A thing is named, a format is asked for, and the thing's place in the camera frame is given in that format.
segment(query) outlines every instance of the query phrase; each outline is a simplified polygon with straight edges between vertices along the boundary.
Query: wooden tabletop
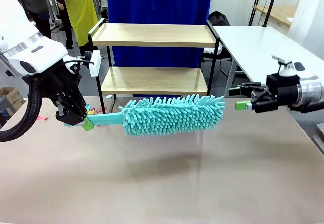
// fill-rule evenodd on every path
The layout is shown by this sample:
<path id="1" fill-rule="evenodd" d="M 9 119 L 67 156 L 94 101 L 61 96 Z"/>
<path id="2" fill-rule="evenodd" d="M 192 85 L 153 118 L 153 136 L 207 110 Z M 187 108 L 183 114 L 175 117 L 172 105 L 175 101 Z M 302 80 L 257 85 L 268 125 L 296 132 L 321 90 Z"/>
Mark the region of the wooden tabletop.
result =
<path id="1" fill-rule="evenodd" d="M 321 223 L 324 159 L 289 113 L 235 111 L 215 130 L 126 137 L 36 124 L 0 144 L 0 217 L 23 224 Z M 97 97 L 85 97 L 99 108 Z M 119 97 L 115 105 L 124 105 Z M 16 124 L 25 107 L 5 128 Z"/>
<path id="2" fill-rule="evenodd" d="M 117 67 L 101 85 L 104 94 L 200 94 L 207 87 L 200 68 Z"/>
<path id="3" fill-rule="evenodd" d="M 95 46 L 214 47 L 205 25 L 104 23 L 92 37 Z"/>
<path id="4" fill-rule="evenodd" d="M 254 9 L 268 13 L 269 6 L 252 6 Z M 273 6 L 271 10 L 270 17 L 278 22 L 281 22 L 287 26 L 291 25 L 291 21 L 287 18 L 293 18 L 296 12 L 296 7 L 294 6 Z"/>

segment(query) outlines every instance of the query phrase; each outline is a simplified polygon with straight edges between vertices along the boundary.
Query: robotic arm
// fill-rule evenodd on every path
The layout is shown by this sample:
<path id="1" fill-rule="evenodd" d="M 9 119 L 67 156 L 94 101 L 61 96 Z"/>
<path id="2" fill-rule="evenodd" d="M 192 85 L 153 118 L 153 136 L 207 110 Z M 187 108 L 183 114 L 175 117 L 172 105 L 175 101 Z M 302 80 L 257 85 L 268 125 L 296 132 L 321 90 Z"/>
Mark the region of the robotic arm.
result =
<path id="1" fill-rule="evenodd" d="M 267 76 L 265 86 L 252 82 L 229 90 L 229 95 L 252 98 L 250 101 L 237 102 L 236 109 L 250 109 L 256 113 L 277 110 L 283 105 L 301 113 L 324 109 L 323 79 L 307 71 L 300 62 L 272 57 L 278 60 L 279 71 Z"/>
<path id="2" fill-rule="evenodd" d="M 33 126 L 42 97 L 51 99 L 58 108 L 56 118 L 59 121 L 82 124 L 86 109 L 78 89 L 81 79 L 78 71 L 81 64 L 98 66 L 93 64 L 99 63 L 99 51 L 87 53 L 87 60 L 71 57 L 64 45 L 39 33 L 17 0 L 0 0 L 0 3 L 0 62 L 6 67 L 8 76 L 22 77 L 29 85 L 23 118 L 12 129 L 0 131 L 0 142 L 18 138 Z"/>

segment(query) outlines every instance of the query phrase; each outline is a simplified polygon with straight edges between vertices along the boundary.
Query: microfiber duster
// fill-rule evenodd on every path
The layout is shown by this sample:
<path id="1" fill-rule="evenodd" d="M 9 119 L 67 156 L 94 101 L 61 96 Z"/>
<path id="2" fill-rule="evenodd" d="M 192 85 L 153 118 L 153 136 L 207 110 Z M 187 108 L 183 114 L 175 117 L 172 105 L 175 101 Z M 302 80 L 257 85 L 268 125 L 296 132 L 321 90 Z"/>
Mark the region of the microfiber duster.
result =
<path id="1" fill-rule="evenodd" d="M 126 135 L 151 136 L 213 129 L 223 116 L 223 96 L 188 95 L 130 100 L 119 113 L 88 115 L 93 125 L 122 124 Z"/>

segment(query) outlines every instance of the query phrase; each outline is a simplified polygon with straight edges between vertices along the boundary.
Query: blue curtain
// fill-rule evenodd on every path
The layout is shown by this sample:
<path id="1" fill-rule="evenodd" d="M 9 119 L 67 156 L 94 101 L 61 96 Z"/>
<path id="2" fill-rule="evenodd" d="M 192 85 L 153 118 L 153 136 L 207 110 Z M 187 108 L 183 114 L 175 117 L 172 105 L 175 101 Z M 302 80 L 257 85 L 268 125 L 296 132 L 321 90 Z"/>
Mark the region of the blue curtain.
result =
<path id="1" fill-rule="evenodd" d="M 108 0 L 111 23 L 204 24 L 210 0 Z M 198 67 L 201 48 L 113 47 L 115 66 Z"/>

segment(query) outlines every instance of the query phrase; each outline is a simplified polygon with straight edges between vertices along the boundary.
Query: yellow apron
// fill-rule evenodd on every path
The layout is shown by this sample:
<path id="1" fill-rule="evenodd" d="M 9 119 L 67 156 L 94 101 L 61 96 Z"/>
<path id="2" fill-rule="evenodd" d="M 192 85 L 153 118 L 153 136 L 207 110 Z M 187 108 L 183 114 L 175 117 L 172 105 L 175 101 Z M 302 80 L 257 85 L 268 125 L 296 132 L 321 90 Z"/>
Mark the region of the yellow apron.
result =
<path id="1" fill-rule="evenodd" d="M 93 0 L 65 0 L 70 22 L 79 46 L 88 42 L 88 32 L 98 22 Z"/>

